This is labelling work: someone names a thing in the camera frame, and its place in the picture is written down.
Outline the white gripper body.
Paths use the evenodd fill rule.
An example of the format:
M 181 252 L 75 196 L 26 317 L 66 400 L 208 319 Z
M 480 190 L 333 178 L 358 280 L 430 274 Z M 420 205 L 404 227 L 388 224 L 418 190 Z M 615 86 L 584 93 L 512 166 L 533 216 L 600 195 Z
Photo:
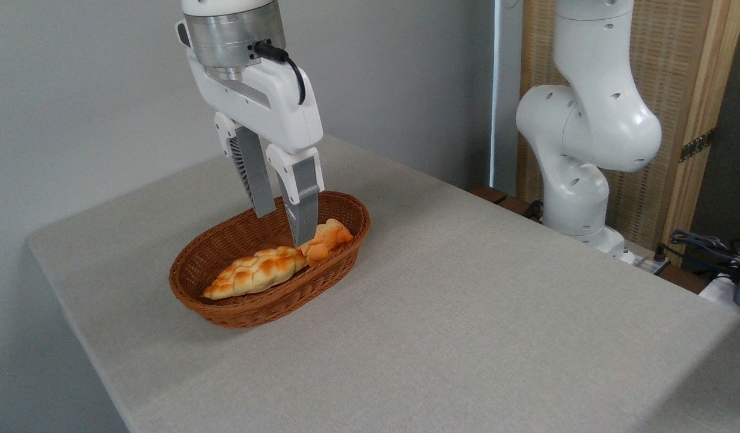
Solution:
M 309 150 L 322 140 L 322 121 L 305 72 L 301 75 L 307 96 L 300 105 L 298 80 L 288 65 L 263 58 L 247 66 L 240 81 L 218 81 L 208 76 L 192 49 L 186 49 L 186 55 L 201 95 L 216 111 L 289 154 Z

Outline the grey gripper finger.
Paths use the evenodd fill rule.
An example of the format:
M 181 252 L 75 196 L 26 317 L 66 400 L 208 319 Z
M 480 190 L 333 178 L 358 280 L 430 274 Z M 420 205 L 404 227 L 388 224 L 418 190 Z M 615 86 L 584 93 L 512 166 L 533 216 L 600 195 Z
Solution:
M 258 135 L 221 112 L 214 115 L 214 123 L 224 153 L 233 160 L 257 217 L 273 213 L 276 205 Z
M 318 225 L 318 195 L 324 190 L 318 150 L 291 155 L 271 144 L 266 159 L 277 172 L 293 244 L 301 246 L 314 238 Z

